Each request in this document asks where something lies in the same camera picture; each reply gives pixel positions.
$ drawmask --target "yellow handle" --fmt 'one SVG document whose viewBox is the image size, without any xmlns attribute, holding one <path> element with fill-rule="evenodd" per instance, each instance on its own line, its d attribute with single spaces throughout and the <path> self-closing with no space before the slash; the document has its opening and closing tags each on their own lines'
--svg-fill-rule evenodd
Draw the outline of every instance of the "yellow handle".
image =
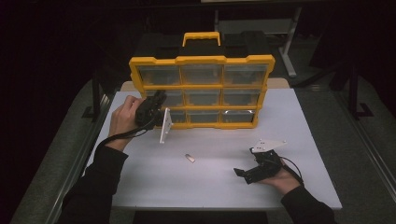
<svg viewBox="0 0 396 224">
<path fill-rule="evenodd" d="M 183 47 L 186 46 L 188 39 L 217 39 L 220 46 L 220 33 L 219 32 L 199 32 L 199 33 L 186 33 L 184 34 Z"/>
</svg>

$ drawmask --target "plastic storage organizer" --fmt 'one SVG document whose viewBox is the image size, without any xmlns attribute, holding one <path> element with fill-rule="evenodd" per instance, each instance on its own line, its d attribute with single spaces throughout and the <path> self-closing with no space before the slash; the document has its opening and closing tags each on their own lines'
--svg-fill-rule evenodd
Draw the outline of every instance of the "plastic storage organizer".
<svg viewBox="0 0 396 224">
<path fill-rule="evenodd" d="M 275 64 L 263 32 L 142 36 L 129 62 L 143 97 L 166 91 L 174 129 L 254 128 Z"/>
</svg>

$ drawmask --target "person's right hand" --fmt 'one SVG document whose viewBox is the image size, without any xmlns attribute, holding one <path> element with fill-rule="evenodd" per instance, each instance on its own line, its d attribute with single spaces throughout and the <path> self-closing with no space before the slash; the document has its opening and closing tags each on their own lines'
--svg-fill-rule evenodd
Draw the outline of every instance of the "person's right hand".
<svg viewBox="0 0 396 224">
<path fill-rule="evenodd" d="M 257 183 L 271 185 L 282 195 L 285 195 L 289 191 L 300 186 L 300 182 L 298 182 L 291 173 L 283 168 L 280 168 L 280 171 L 273 177 L 266 178 L 258 181 Z"/>
<path fill-rule="evenodd" d="M 135 120 L 136 109 L 142 104 L 144 99 L 128 95 L 123 105 L 120 105 L 112 114 L 110 121 L 110 130 L 108 136 L 118 133 L 126 133 L 137 128 Z M 106 144 L 116 150 L 123 151 L 132 138 L 116 139 Z"/>
</svg>

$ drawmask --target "black sleeve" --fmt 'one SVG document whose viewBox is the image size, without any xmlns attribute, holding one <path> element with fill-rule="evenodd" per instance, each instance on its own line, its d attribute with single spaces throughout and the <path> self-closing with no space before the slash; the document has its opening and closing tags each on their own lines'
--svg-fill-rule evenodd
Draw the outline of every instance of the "black sleeve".
<svg viewBox="0 0 396 224">
<path fill-rule="evenodd" d="M 333 210 L 302 186 L 287 193 L 281 202 L 295 224 L 336 223 Z"/>
<path fill-rule="evenodd" d="M 100 148 L 85 175 L 64 196 L 58 223 L 108 223 L 112 197 L 127 158 L 111 147 Z"/>
</svg>

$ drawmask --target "small white object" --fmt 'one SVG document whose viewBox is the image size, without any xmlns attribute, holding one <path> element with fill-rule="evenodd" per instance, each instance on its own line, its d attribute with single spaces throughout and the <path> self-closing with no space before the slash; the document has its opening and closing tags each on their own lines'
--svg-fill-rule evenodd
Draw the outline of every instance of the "small white object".
<svg viewBox="0 0 396 224">
<path fill-rule="evenodd" d="M 286 144 L 287 144 L 286 140 L 276 141 L 276 140 L 260 139 L 260 141 L 256 144 L 256 146 L 254 146 L 254 148 L 251 149 L 251 152 L 252 153 L 266 152 L 266 151 L 272 150 L 277 147 L 282 147 Z"/>
<path fill-rule="evenodd" d="M 165 108 L 165 114 L 163 115 L 163 129 L 161 130 L 161 139 L 160 143 L 165 143 L 165 138 L 169 134 L 171 127 L 173 125 L 172 118 L 170 114 L 170 109 L 168 107 Z"/>
<path fill-rule="evenodd" d="M 195 158 L 192 157 L 190 154 L 186 154 L 186 158 L 187 158 L 187 160 L 189 160 L 190 162 L 195 162 Z"/>
</svg>

